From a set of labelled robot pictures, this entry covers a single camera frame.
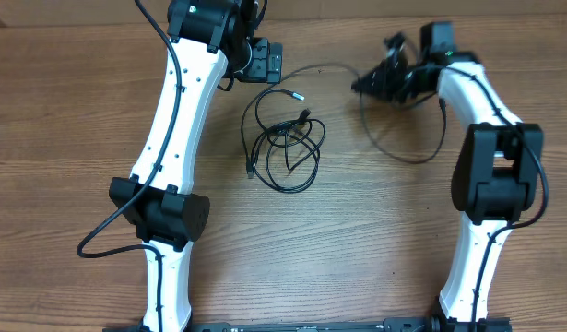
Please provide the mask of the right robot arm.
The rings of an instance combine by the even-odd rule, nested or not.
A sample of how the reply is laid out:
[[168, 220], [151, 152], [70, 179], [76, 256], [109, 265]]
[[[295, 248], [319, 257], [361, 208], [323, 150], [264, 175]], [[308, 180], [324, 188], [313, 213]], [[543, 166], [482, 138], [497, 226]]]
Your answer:
[[406, 35], [384, 40], [381, 63], [351, 85], [360, 96], [408, 107], [437, 97], [453, 108], [466, 135], [451, 181], [460, 213], [455, 255], [446, 283], [427, 317], [386, 318], [383, 331], [509, 331], [507, 318], [491, 318], [487, 301], [505, 241], [541, 218], [549, 185], [541, 153], [543, 131], [512, 113], [491, 86], [483, 64], [455, 44], [448, 21], [420, 29], [411, 64]]

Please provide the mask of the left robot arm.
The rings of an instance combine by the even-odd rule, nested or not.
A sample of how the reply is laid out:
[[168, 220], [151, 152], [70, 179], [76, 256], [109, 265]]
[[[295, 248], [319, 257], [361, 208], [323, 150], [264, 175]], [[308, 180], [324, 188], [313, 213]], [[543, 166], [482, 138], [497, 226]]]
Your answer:
[[184, 331], [192, 317], [190, 258], [210, 203], [193, 194], [195, 157], [220, 81], [278, 83], [282, 46], [255, 36], [266, 12], [259, 1], [172, 1], [164, 83], [146, 145], [109, 195], [136, 227], [148, 269], [148, 304], [135, 331]]

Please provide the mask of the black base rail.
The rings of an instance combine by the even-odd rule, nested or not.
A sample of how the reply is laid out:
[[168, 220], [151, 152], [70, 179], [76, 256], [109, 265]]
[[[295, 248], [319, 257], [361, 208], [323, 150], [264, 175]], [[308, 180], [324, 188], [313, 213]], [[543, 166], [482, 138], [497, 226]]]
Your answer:
[[343, 322], [324, 324], [230, 325], [228, 323], [189, 323], [184, 332], [512, 332], [508, 318], [480, 319], [473, 327], [454, 319], [438, 317], [386, 318], [383, 322]]

